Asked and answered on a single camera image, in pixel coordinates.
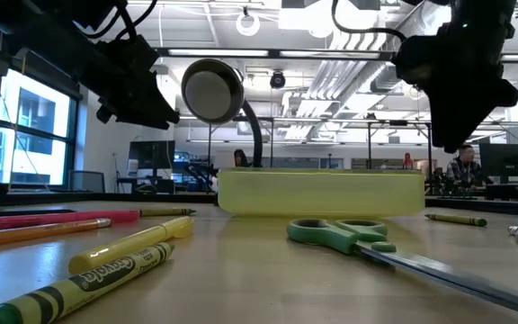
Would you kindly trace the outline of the green handled scissors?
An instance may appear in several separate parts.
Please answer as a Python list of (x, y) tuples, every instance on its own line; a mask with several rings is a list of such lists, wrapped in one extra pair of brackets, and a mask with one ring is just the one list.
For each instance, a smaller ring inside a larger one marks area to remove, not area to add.
[(382, 222), (337, 220), (329, 223), (320, 219), (300, 219), (291, 221), (286, 230), (293, 241), (331, 248), (348, 256), (363, 255), (518, 312), (518, 292), (400, 249), (388, 241), (389, 230)]

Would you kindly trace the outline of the black metal frame stand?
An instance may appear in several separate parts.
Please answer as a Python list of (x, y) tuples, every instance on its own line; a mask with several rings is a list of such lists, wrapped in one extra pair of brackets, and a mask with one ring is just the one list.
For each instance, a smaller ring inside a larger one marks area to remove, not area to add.
[(373, 146), (418, 147), (426, 150), (427, 171), (433, 172), (432, 125), (428, 121), (376, 120), (367, 123), (368, 168), (372, 167)]

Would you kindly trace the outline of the yellow highlighter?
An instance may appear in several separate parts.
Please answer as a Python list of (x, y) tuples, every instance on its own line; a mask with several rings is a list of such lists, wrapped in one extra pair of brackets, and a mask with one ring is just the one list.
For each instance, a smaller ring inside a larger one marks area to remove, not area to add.
[(157, 243), (166, 242), (169, 239), (189, 237), (193, 233), (193, 226), (194, 219), (189, 216), (160, 223), (149, 229), (73, 256), (69, 261), (68, 271), (71, 275), (77, 275)]

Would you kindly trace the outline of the orange pencil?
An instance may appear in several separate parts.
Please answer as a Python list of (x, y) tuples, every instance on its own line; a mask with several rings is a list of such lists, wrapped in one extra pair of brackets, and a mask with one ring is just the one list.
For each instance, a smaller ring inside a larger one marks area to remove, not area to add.
[(65, 223), (54, 223), (34, 227), (0, 230), (0, 245), (20, 242), (30, 239), (54, 237), (79, 231), (107, 228), (112, 221), (106, 218), (94, 220), (79, 220)]

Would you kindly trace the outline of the green crayon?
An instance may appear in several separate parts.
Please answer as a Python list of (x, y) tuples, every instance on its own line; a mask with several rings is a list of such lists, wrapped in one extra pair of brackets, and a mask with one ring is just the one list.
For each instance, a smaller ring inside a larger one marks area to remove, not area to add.
[(476, 227), (486, 227), (487, 225), (487, 221), (483, 218), (470, 218), (464, 216), (442, 215), (434, 213), (425, 214), (425, 217), (431, 221), (459, 223)]

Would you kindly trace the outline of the yellow translucent supply box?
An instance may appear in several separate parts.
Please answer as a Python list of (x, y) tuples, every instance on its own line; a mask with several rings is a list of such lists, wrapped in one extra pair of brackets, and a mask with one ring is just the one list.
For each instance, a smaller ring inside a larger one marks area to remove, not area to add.
[(218, 174), (218, 203), (249, 217), (369, 218), (425, 207), (424, 175), (412, 170), (234, 167)]

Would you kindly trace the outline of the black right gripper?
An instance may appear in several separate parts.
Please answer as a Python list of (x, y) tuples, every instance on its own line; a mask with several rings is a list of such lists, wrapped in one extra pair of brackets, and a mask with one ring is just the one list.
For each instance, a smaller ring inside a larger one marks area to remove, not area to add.
[[(483, 121), (483, 109), (517, 103), (518, 90), (503, 78), (501, 62), (512, 34), (509, 23), (447, 22), (434, 36), (403, 41), (393, 63), (399, 78), (427, 94), (435, 147), (453, 153)], [(460, 95), (477, 98), (460, 107)]]

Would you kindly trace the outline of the overhead LED light bar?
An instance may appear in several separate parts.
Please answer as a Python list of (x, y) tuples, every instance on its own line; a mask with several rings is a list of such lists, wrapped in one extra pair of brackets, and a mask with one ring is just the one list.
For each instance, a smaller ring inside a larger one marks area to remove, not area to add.
[(155, 51), (160, 57), (189, 59), (304, 59), (390, 62), (396, 56), (393, 51), (331, 49), (155, 48)]

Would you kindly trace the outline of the yellow-green Crayola crayon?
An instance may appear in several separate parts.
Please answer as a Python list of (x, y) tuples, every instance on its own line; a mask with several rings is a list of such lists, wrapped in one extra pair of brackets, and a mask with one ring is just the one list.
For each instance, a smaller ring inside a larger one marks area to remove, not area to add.
[(0, 304), (0, 324), (52, 324), (150, 269), (174, 252), (165, 242)]

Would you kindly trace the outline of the black desk lamp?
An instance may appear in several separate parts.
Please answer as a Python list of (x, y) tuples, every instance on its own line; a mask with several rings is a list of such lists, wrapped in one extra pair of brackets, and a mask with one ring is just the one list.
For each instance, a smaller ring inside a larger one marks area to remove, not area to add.
[(231, 122), (242, 110), (253, 134), (252, 166), (260, 167), (263, 158), (261, 126), (255, 111), (246, 100), (243, 80), (236, 68), (221, 60), (199, 59), (183, 74), (182, 97), (191, 114), (208, 124)]

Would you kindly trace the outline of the dark olive crayon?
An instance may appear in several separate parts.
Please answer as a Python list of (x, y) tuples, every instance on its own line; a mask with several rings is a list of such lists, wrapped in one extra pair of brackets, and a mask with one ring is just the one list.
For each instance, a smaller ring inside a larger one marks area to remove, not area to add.
[(196, 211), (194, 209), (157, 209), (157, 210), (146, 210), (140, 211), (141, 217), (163, 217), (163, 216), (190, 216)]

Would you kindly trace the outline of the black computer monitor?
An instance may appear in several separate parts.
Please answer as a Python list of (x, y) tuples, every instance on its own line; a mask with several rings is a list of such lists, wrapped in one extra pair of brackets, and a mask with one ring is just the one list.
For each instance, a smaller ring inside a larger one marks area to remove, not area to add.
[(480, 144), (479, 155), (486, 176), (518, 176), (518, 144)]
[(138, 169), (170, 169), (174, 162), (175, 142), (132, 141), (129, 144), (129, 159), (138, 161)]

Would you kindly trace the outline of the pink highlighter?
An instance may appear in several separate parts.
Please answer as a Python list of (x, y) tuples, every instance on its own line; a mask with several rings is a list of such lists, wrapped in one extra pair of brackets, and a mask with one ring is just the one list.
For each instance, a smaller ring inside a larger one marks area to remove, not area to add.
[(73, 221), (88, 221), (95, 219), (109, 219), (113, 223), (138, 221), (141, 211), (75, 211), (68, 213), (32, 214), (22, 216), (0, 217), (0, 230), (16, 229), (30, 226), (40, 226), (54, 223)]

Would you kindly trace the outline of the person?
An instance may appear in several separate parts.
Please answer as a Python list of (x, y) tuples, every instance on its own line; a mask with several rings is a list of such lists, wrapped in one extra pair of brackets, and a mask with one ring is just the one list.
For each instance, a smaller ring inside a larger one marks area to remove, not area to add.
[(242, 149), (236, 149), (234, 151), (234, 160), (236, 167), (251, 167), (253, 165), (248, 161), (246, 154)]
[(469, 186), (482, 186), (492, 181), (483, 174), (481, 165), (475, 161), (475, 150), (471, 145), (462, 145), (458, 154), (447, 166), (446, 175), (455, 183)]

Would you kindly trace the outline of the grey office chair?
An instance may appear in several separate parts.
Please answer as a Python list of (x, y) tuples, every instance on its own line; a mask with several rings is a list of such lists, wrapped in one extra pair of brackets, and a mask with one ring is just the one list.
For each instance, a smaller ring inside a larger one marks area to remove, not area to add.
[(72, 170), (69, 172), (68, 189), (102, 194), (105, 192), (104, 174), (94, 171)]

